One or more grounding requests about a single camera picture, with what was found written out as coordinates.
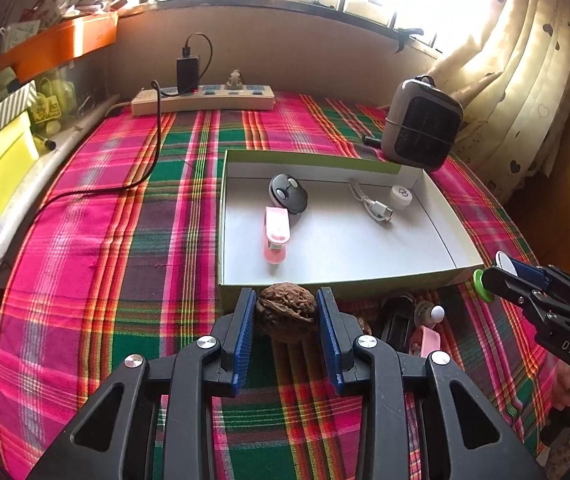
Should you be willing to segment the black rectangular device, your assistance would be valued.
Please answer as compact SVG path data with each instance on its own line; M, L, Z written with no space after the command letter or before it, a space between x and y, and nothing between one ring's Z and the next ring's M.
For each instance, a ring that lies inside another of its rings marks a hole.
M386 299L379 310L374 335L398 352L409 352L415 304L411 295Z

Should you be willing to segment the brown walnut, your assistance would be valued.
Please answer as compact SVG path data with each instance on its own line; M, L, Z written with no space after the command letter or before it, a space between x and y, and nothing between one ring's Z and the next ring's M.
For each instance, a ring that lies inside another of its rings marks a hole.
M297 284L271 285L258 295L255 321L273 340L298 344L317 329L317 300Z
M364 318L361 318L361 316L358 316L358 317L357 317L357 321L358 321L358 323L359 323L359 326L360 326L362 332L363 332L365 335L372 335L372 334L373 334L370 324L367 323L367 322L364 320Z

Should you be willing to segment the pink cable winder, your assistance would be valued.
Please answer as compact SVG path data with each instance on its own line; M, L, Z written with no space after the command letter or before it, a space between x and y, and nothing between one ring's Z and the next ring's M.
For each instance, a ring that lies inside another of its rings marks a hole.
M291 239L289 214L285 208L267 207L263 217L263 256L277 266L286 258L286 245Z

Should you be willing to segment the black oval remote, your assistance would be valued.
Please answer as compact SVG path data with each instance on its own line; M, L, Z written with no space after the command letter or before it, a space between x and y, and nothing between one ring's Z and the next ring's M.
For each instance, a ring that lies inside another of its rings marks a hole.
M269 195L276 206L289 214L302 214L308 207L307 191L289 174L277 174L271 179Z

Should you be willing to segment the green white cable spool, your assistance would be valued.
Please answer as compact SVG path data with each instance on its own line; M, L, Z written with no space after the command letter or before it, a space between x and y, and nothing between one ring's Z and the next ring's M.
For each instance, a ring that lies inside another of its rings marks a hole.
M477 269L472 274L472 284L480 298L487 304L492 304L496 297L506 298L509 281L516 278L516 266L512 258L499 250L494 257L492 266Z

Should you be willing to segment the green white cardboard box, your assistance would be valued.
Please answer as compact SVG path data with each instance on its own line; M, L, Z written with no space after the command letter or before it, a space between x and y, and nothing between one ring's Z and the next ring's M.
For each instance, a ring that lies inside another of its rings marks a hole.
M269 184L277 174L302 185L308 207L289 216L286 258L275 266L263 256L263 217L273 204ZM407 209L392 209L395 184L413 194ZM294 152L224 156L217 250L223 310L234 308L244 287L290 282L363 299L460 284L482 265L449 200L422 169Z

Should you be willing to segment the grey portable heater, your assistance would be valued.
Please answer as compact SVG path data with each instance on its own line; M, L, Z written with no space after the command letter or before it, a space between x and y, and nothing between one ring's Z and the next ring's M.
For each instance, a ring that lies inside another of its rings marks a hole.
M463 120L463 107L423 75L399 84L381 136L389 162L438 170L450 154Z

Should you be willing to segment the cream heart curtain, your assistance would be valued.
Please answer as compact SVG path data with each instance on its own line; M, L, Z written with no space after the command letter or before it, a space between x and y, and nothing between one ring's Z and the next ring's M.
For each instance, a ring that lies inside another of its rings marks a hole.
M454 154L506 203L552 171L570 113L570 0L462 0L422 75L463 107Z

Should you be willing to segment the beige plug on strip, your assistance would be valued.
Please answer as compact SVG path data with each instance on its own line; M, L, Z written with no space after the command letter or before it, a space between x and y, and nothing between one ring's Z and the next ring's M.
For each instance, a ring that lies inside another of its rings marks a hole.
M225 83L227 90L242 90L244 87L243 76L240 70L233 70Z

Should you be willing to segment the yellow toy figure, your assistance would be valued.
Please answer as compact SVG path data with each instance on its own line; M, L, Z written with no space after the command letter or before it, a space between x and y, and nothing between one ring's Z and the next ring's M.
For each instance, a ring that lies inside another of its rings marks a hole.
M37 97L29 109L37 132L46 136L59 133L78 107L76 88L65 79L42 77L37 84Z

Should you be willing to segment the beige power strip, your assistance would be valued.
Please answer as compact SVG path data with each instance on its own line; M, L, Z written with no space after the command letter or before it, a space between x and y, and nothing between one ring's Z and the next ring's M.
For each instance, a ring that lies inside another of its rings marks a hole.
M177 88L160 90L163 113L198 112L199 110L271 110L275 95L269 86L250 84L228 89L224 84L205 84L192 93L179 94Z

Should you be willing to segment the black charger adapter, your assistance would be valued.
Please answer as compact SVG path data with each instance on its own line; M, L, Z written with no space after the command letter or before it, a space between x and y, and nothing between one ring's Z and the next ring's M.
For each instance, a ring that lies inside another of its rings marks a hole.
M178 95L193 93L199 85L199 58L197 56L178 58L175 62L175 74L177 75Z

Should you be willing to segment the orange storage box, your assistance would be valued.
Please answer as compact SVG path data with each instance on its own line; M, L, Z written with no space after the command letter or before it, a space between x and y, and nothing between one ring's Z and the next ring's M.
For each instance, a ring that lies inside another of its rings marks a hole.
M10 68L19 82L114 44L119 15L81 16L39 32L0 55L0 71Z

